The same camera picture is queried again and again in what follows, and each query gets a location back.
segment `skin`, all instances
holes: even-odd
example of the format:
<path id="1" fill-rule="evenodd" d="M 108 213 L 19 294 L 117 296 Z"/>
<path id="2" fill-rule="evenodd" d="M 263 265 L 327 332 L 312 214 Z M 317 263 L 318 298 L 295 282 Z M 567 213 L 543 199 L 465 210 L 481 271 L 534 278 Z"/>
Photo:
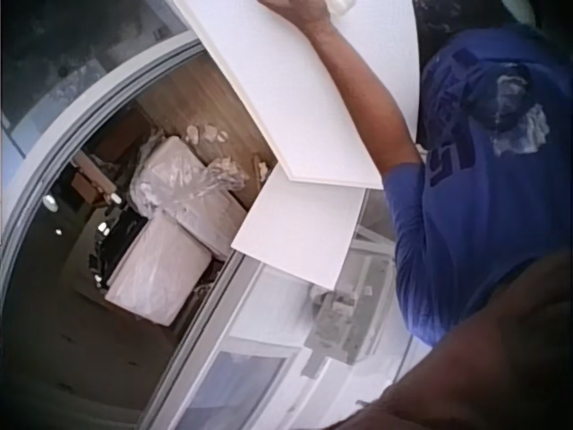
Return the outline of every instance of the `skin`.
<path id="1" fill-rule="evenodd" d="M 324 0 L 259 0 L 296 26 L 336 83 L 384 177 L 422 163 L 395 100 Z M 339 430 L 573 428 L 570 250 L 532 264 Z"/>

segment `person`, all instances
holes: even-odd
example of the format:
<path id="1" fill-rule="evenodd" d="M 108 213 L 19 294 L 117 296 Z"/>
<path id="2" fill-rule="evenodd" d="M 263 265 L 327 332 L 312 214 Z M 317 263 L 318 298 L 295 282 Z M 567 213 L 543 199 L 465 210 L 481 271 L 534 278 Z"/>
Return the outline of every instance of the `person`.
<path id="1" fill-rule="evenodd" d="M 389 202 L 406 326 L 435 347 L 332 428 L 571 422 L 569 57 L 525 26 L 457 34 L 423 71 L 424 162 L 324 0 L 259 2 L 305 35 L 345 101 Z"/>

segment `hand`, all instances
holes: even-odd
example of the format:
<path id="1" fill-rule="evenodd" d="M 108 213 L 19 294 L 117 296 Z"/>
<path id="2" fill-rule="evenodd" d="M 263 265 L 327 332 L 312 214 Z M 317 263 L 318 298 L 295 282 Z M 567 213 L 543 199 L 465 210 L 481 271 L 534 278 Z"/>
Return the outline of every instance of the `hand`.
<path id="1" fill-rule="evenodd" d="M 330 26 L 330 13 L 325 0 L 259 0 L 259 3 L 278 13 L 305 34 L 325 25 Z"/>

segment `white board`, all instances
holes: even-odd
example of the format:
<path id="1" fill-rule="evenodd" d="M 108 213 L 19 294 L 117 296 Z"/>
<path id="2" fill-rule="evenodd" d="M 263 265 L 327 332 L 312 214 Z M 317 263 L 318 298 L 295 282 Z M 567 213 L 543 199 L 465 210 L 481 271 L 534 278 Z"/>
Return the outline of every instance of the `white board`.
<path id="1" fill-rule="evenodd" d="M 288 177 L 381 188 L 328 72 L 290 23 L 257 0 L 175 0 Z M 419 60 L 409 0 L 358 0 L 335 24 L 396 99 L 415 138 Z"/>
<path id="2" fill-rule="evenodd" d="M 293 182 L 276 166 L 231 246 L 334 289 L 363 199 L 363 188 Z"/>

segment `wooden floor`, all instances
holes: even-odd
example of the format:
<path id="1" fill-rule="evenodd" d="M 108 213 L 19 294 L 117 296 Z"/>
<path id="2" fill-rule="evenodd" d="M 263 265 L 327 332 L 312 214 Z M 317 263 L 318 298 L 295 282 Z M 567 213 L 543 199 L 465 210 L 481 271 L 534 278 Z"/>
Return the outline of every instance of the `wooden floor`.
<path id="1" fill-rule="evenodd" d="M 251 120 L 241 100 L 228 84 L 208 54 L 201 54 L 153 84 L 137 101 L 143 111 L 167 136 L 184 138 L 189 125 L 213 125 L 228 133 L 220 142 L 200 142 L 191 145 L 195 155 L 208 165 L 220 157 L 230 157 L 249 180 L 245 188 L 235 192 L 239 202 L 250 209 L 258 195 L 253 158 L 259 155 L 269 169 L 277 160 L 259 129 Z"/>

